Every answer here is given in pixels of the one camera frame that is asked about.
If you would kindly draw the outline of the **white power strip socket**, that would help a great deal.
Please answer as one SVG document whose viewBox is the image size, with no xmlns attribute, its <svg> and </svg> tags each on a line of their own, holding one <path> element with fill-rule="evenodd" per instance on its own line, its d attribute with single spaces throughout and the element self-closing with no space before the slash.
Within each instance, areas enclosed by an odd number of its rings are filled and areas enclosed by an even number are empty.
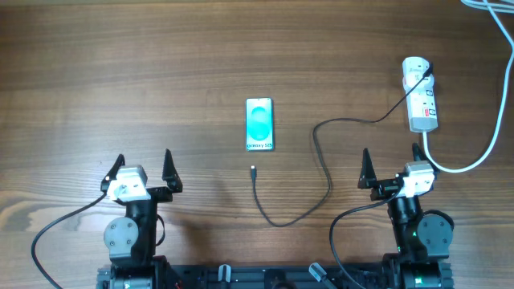
<svg viewBox="0 0 514 289">
<path fill-rule="evenodd" d="M 403 77 L 408 72 L 420 71 L 433 75 L 430 63 L 418 56 L 407 57 L 402 62 Z M 430 90 L 406 92 L 407 115 L 411 132 L 430 132 L 438 127 L 434 87 Z"/>
</svg>

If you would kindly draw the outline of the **teal screen Galaxy smartphone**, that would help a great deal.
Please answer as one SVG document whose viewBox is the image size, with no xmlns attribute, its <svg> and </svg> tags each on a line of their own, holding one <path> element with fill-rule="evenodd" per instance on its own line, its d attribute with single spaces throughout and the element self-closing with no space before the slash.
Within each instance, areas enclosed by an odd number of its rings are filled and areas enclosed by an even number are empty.
<svg viewBox="0 0 514 289">
<path fill-rule="evenodd" d="M 275 148 L 273 101 L 248 98 L 245 101 L 246 150 L 272 151 Z"/>
</svg>

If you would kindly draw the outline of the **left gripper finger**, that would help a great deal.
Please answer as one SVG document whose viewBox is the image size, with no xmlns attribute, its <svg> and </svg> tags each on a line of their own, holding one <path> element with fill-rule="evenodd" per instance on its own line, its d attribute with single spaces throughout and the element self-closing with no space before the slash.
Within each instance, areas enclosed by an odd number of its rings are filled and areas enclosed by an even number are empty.
<svg viewBox="0 0 514 289">
<path fill-rule="evenodd" d="M 119 171 L 119 169 L 125 165 L 125 159 L 123 154 L 119 154 L 116 161 L 114 162 L 113 166 L 110 168 L 108 173 L 105 175 L 103 180 L 100 183 L 100 190 L 101 191 L 107 191 L 108 187 L 110 186 L 110 183 L 113 180 L 116 180 L 116 175 Z"/>
<path fill-rule="evenodd" d="M 173 193 L 181 193 L 183 190 L 182 180 L 173 163 L 172 153 L 169 149 L 165 150 L 165 157 L 162 170 L 162 180 L 167 184 Z"/>
</svg>

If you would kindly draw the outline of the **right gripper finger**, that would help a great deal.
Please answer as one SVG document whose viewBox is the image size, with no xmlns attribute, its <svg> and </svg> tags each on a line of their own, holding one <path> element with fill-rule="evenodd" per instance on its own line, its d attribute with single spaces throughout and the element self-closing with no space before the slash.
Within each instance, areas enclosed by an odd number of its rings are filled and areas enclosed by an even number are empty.
<svg viewBox="0 0 514 289">
<path fill-rule="evenodd" d="M 414 161 L 427 161 L 432 169 L 434 170 L 434 173 L 440 173 L 440 169 L 438 169 L 432 161 L 428 159 L 426 154 L 423 152 L 423 150 L 419 147 L 418 143 L 412 144 L 412 152 L 413 152 L 413 158 Z"/>
<path fill-rule="evenodd" d="M 357 184 L 358 189 L 371 189 L 377 186 L 377 176 L 367 148 L 363 149 L 361 172 Z"/>
</svg>

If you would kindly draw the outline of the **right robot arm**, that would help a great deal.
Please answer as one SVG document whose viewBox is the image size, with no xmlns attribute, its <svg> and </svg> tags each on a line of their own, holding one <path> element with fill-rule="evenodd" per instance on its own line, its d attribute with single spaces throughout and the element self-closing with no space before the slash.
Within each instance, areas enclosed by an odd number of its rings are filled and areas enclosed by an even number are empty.
<svg viewBox="0 0 514 289">
<path fill-rule="evenodd" d="M 417 144 L 414 160 L 395 177 L 377 178 L 364 149 L 357 187 L 370 189 L 372 201 L 385 201 L 398 252 L 382 259 L 387 288 L 447 289 L 455 286 L 449 258 L 455 223 L 439 210 L 423 210 L 419 198 L 433 190 L 439 173 Z"/>
</svg>

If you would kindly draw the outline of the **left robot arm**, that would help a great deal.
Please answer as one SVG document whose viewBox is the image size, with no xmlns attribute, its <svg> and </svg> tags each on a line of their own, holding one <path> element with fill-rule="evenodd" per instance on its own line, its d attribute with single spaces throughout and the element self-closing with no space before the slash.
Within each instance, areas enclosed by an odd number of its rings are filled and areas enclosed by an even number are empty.
<svg viewBox="0 0 514 289">
<path fill-rule="evenodd" d="M 182 281 L 165 256 L 156 255 L 165 235 L 157 237 L 163 218 L 157 205 L 171 202 L 182 191 L 182 181 L 169 149 L 165 151 L 161 179 L 164 186 L 149 188 L 141 165 L 128 166 L 121 154 L 100 184 L 100 191 L 125 208 L 125 216 L 112 220 L 104 231 L 111 265 L 100 268 L 98 288 L 181 288 Z"/>
</svg>

